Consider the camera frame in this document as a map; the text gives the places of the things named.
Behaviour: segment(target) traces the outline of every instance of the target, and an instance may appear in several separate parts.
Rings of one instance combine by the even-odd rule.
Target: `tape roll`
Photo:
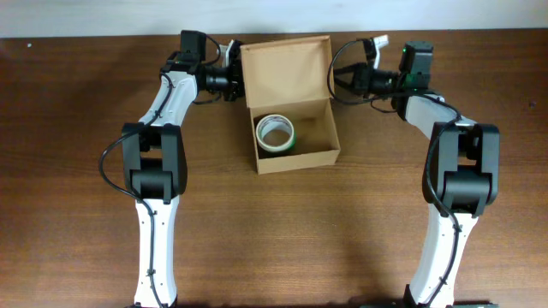
[[[272,131],[282,131],[288,134],[289,138],[281,145],[269,145],[265,136]],[[295,145],[296,136],[293,123],[283,115],[267,115],[259,121],[255,129],[255,136],[259,146],[270,153],[287,151]]]

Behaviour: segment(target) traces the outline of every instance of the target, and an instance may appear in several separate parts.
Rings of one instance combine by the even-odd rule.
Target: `open cardboard box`
[[[331,63],[330,37],[245,44],[241,60],[257,172],[334,164],[341,146],[325,81]],[[255,125],[270,114],[286,116],[295,128],[295,146],[285,156],[273,157],[257,145]]]

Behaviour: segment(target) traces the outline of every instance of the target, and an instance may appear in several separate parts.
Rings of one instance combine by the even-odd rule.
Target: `robotic arm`
[[[181,126],[200,90],[223,92],[233,101],[243,96],[239,41],[225,50],[224,65],[202,64],[206,35],[181,32],[181,51],[174,52],[161,69],[161,85],[151,108],[138,123],[127,123],[122,135],[124,179],[136,193],[140,221],[140,269],[132,307],[174,307],[177,289],[173,276],[173,234],[179,196],[187,185],[187,164]],[[159,150],[162,158],[142,157]]]
[[[428,229],[419,268],[406,287],[403,307],[459,307],[453,305],[454,284],[464,246],[478,217],[497,196],[498,129],[460,116],[444,98],[429,90],[431,44],[407,42],[397,73],[378,69],[379,48],[388,44],[386,36],[361,41],[367,63],[335,69],[335,82],[363,96],[363,103],[392,97],[393,111],[431,140],[428,155],[432,156],[427,157],[423,174],[423,195],[429,204]],[[343,49],[337,52],[334,60]],[[351,82],[337,78],[346,73],[353,73]],[[367,99],[369,94],[378,96]],[[459,164],[459,157],[475,163]]]

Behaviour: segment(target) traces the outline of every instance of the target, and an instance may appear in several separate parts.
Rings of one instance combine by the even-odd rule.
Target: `wooden table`
[[[333,49],[380,33],[337,33]],[[467,244],[456,298],[548,301],[548,31],[393,32],[435,45],[432,87],[502,134],[500,187]],[[246,43],[300,35],[214,36]],[[177,36],[0,40],[0,306],[122,307],[138,275],[130,198],[100,152],[154,99]],[[356,47],[337,66],[363,59]],[[337,165],[257,175],[243,99],[193,106],[176,217],[179,300],[304,305],[401,298],[419,263],[428,140],[396,115],[334,105]],[[107,163],[122,182],[119,151]]]

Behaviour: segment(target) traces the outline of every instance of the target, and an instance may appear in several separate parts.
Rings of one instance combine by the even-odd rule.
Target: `box lid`
[[[245,44],[241,62],[247,107],[289,104],[330,96],[329,35]]]

